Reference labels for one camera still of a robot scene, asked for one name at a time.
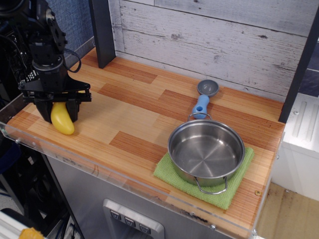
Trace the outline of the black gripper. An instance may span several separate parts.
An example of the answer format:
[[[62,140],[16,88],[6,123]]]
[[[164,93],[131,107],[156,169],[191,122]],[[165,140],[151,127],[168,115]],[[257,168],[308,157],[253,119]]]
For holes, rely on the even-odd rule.
[[[76,122],[81,102],[92,100],[90,85],[72,79],[60,58],[50,65],[32,61],[32,67],[38,74],[36,80],[18,85],[23,99],[28,103],[35,103],[42,118],[48,123],[52,123],[53,102],[66,102],[69,116],[72,122]]]

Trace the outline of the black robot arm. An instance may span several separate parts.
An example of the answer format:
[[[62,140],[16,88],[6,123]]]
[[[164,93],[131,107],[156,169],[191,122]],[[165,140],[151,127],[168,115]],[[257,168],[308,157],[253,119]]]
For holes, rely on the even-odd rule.
[[[36,105],[51,122],[57,103],[64,103],[72,122],[82,102],[90,102],[90,85],[72,79],[65,62],[67,40],[45,0],[2,0],[0,38],[11,48],[9,58],[26,103]]]

